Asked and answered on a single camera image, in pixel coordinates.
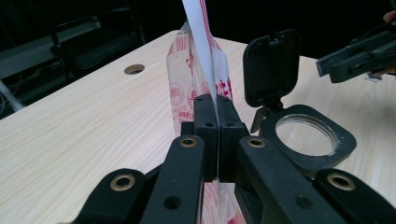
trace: red printed plastic bag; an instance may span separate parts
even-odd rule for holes
[[[177,33],[166,58],[177,135],[183,121],[193,121],[195,97],[210,93],[214,102],[217,95],[232,99],[227,56],[210,34],[205,1],[183,0],[183,4],[189,21]],[[205,183],[202,223],[246,223],[233,184]]]
[[[232,99],[227,56],[212,37],[212,60],[216,93]],[[210,80],[203,73],[188,22],[177,33],[166,58],[172,116],[175,131],[180,133],[181,122],[192,121],[193,99],[210,93]]]

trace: round hole in table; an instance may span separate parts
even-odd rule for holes
[[[126,67],[124,73],[126,75],[136,75],[141,73],[143,70],[145,70],[145,65],[137,63]]]

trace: wooden table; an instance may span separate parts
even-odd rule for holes
[[[175,36],[170,32],[0,121],[0,223],[70,222],[108,173],[120,168],[146,173],[163,162],[175,137],[165,63]],[[234,105],[250,127],[256,108],[244,98],[246,45],[218,42],[228,55]],[[310,105],[352,132],[358,146],[337,168],[395,206],[394,78],[373,83],[360,76],[332,84],[318,76],[315,62],[301,58],[299,81],[282,99],[284,106]],[[145,70],[126,75],[133,64]],[[313,147],[312,130],[279,129],[287,144]]]

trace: cable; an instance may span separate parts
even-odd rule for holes
[[[2,107],[1,107],[1,109],[0,109],[0,115],[2,115],[3,114],[3,112],[6,110],[6,99],[4,99],[4,96],[3,96],[3,94],[2,93],[0,93],[0,98],[1,98],[1,101],[3,102],[1,105],[2,105]]]
[[[20,79],[18,80],[17,87],[15,87],[15,90],[12,92],[13,95],[15,95],[15,93],[18,91],[18,89],[20,88],[21,83],[22,83],[22,72],[20,72]]]

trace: black lid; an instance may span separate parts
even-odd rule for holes
[[[251,41],[244,52],[245,99],[258,107],[280,102],[297,83],[300,36],[295,30]]]

